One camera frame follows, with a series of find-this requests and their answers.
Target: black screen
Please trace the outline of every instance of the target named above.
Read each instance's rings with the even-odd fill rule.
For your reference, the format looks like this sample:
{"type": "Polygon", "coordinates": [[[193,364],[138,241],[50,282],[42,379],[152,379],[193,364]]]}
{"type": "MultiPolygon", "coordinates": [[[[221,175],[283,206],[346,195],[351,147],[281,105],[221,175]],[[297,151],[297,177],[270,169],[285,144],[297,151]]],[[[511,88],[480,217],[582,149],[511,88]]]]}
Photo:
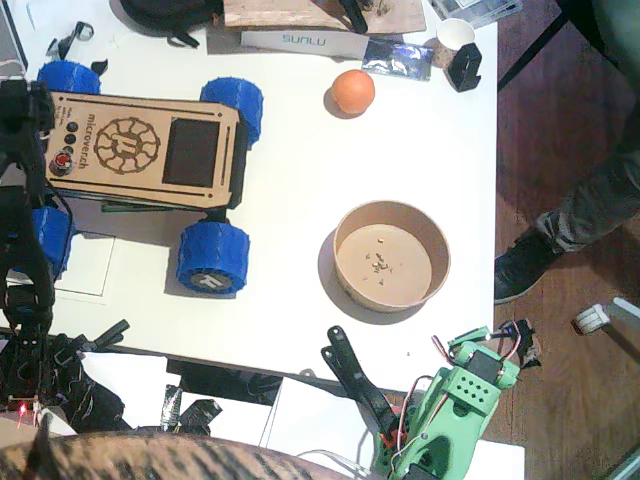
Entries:
{"type": "Polygon", "coordinates": [[[163,183],[213,187],[220,123],[173,118],[163,183]]]}

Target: person's leg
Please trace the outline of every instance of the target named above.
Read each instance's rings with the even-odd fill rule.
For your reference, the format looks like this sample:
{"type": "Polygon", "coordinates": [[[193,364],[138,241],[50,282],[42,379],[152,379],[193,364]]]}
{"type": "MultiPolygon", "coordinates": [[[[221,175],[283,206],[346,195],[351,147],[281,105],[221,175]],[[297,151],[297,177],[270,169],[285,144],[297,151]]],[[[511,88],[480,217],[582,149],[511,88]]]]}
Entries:
{"type": "Polygon", "coordinates": [[[640,103],[627,120],[614,153],[563,200],[542,214],[535,228],[554,252],[575,252],[640,212],[640,103]]]}
{"type": "MultiPolygon", "coordinates": [[[[640,98],[640,0],[593,0],[593,6],[607,49],[640,98]]],[[[496,259],[495,302],[523,295],[562,253],[584,248],[639,211],[640,101],[614,153],[496,259]]]]}

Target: paper cup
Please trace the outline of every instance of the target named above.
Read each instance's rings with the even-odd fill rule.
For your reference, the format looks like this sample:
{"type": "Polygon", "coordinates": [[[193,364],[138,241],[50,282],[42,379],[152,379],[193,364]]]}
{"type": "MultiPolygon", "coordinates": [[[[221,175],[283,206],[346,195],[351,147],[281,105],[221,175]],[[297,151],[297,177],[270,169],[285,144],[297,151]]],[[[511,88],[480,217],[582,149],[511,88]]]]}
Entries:
{"type": "Polygon", "coordinates": [[[476,32],[473,27],[459,18],[447,18],[436,29],[433,65],[447,68],[458,50],[464,45],[473,43],[476,32]]]}

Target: blue wheel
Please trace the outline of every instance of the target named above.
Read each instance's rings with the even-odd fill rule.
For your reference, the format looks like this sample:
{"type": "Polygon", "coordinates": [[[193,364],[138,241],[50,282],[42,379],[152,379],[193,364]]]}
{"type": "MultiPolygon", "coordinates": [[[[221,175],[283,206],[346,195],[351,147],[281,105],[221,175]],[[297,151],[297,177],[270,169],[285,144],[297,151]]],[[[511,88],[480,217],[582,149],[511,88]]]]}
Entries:
{"type": "Polygon", "coordinates": [[[236,293],[247,283],[249,235],[226,223],[200,222],[185,228],[176,276],[202,293],[236,293]]]}
{"type": "Polygon", "coordinates": [[[36,238],[44,250],[45,257],[51,262],[53,274],[58,271],[64,272],[71,254],[71,239],[76,234],[75,225],[71,226],[69,243],[65,248],[69,228],[69,216],[66,213],[53,207],[44,207],[33,210],[31,218],[36,238]]]}
{"type": "Polygon", "coordinates": [[[201,102],[222,103],[242,114],[249,129],[249,147],[260,138],[263,100],[260,89],[242,78],[216,78],[200,92],[201,102]]]}
{"type": "Polygon", "coordinates": [[[38,72],[38,81],[49,90],[69,93],[100,93],[100,78],[90,68],[79,63],[58,60],[45,64],[38,72]]]}

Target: paper bowl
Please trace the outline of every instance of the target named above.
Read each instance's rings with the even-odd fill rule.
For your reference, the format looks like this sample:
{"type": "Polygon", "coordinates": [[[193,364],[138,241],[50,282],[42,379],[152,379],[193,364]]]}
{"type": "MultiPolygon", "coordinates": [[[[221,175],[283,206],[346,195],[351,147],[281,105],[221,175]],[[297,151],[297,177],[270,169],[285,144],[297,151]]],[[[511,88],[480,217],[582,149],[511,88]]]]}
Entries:
{"type": "Polygon", "coordinates": [[[423,304],[449,273],[449,246],[424,212],[400,202],[375,201],[351,210],[336,228],[338,280],[359,304],[399,312],[423,304]]]}

